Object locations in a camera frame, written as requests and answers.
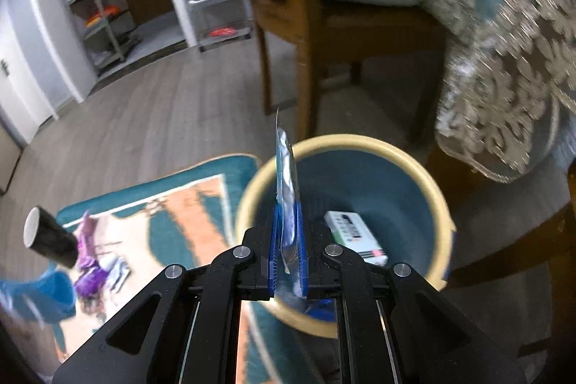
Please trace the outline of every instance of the yellow bucket rim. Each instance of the yellow bucket rim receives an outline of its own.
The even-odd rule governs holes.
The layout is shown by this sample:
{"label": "yellow bucket rim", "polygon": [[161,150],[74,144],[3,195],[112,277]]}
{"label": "yellow bucket rim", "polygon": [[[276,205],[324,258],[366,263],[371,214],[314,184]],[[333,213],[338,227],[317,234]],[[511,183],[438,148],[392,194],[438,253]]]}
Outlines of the yellow bucket rim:
{"label": "yellow bucket rim", "polygon": [[[433,180],[420,163],[393,145],[372,137],[353,134],[332,134],[313,137],[312,139],[298,142],[293,146],[292,150],[296,161],[324,151],[357,150],[385,158],[402,168],[422,191],[434,220],[436,236],[434,236],[432,258],[425,278],[437,290],[444,288],[446,281],[443,276],[450,263],[452,239],[456,226],[452,222],[448,205],[436,181]],[[275,180],[276,158],[271,158],[252,178],[238,205],[235,224],[238,244],[242,243],[244,232],[254,224],[258,202],[263,197],[264,191]],[[338,337],[337,327],[334,322],[321,321],[303,314],[288,307],[277,298],[271,298],[270,301],[262,301],[261,304],[278,320],[297,330],[328,339],[336,339]]]}

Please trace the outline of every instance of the wooden chair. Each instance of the wooden chair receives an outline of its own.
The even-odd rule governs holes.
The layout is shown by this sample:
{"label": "wooden chair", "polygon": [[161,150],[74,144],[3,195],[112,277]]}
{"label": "wooden chair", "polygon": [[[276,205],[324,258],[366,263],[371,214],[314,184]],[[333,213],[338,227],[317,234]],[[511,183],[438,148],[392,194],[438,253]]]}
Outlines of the wooden chair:
{"label": "wooden chair", "polygon": [[[444,51],[445,31],[418,7],[382,7],[329,0],[250,0],[260,50],[264,112],[273,110],[270,61],[264,31],[296,45],[297,140],[315,133],[320,79],[330,63],[350,63],[351,81],[360,83],[365,58],[415,50]],[[431,71],[417,109],[411,138],[419,137],[436,106],[442,70]]]}
{"label": "wooden chair", "polygon": [[515,243],[467,266],[455,269],[447,288],[472,286],[526,271],[548,262],[552,287],[552,330],[549,339],[524,345],[518,356],[546,350],[536,383],[568,382],[576,350],[576,160],[568,170],[571,201]]}

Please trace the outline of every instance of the triangular cutout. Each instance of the triangular cutout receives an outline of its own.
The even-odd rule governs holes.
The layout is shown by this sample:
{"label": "triangular cutout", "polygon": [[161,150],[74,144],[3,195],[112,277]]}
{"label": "triangular cutout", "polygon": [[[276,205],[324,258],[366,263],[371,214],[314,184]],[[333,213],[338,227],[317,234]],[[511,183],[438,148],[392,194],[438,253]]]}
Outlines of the triangular cutout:
{"label": "triangular cutout", "polygon": [[159,303],[159,294],[149,297],[137,311],[134,311],[120,327],[112,332],[106,342],[111,347],[126,353],[139,354]]}

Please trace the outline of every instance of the orange patch on cloth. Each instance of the orange patch on cloth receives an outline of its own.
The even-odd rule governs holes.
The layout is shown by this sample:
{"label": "orange patch on cloth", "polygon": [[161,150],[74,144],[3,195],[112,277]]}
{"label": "orange patch on cloth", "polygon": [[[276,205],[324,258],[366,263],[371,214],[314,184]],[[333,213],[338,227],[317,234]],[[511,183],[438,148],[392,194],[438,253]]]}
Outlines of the orange patch on cloth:
{"label": "orange patch on cloth", "polygon": [[[211,263],[218,254],[230,247],[202,205],[202,195],[221,195],[220,188],[220,178],[213,178],[191,188],[168,194],[164,202],[165,209],[180,227],[182,234],[189,243],[188,248],[194,253],[200,265]],[[246,370],[248,355],[247,320],[244,312],[241,312],[236,361],[237,384],[244,382],[244,371]]]}

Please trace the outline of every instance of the blue plastic bag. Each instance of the blue plastic bag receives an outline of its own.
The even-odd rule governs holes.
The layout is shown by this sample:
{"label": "blue plastic bag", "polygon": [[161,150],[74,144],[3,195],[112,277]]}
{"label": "blue plastic bag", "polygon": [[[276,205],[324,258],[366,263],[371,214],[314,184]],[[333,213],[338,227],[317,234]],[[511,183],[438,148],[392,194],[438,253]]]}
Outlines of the blue plastic bag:
{"label": "blue plastic bag", "polygon": [[76,295],[65,272],[48,269],[37,280],[0,280],[0,306],[14,318],[55,324],[76,315]]}

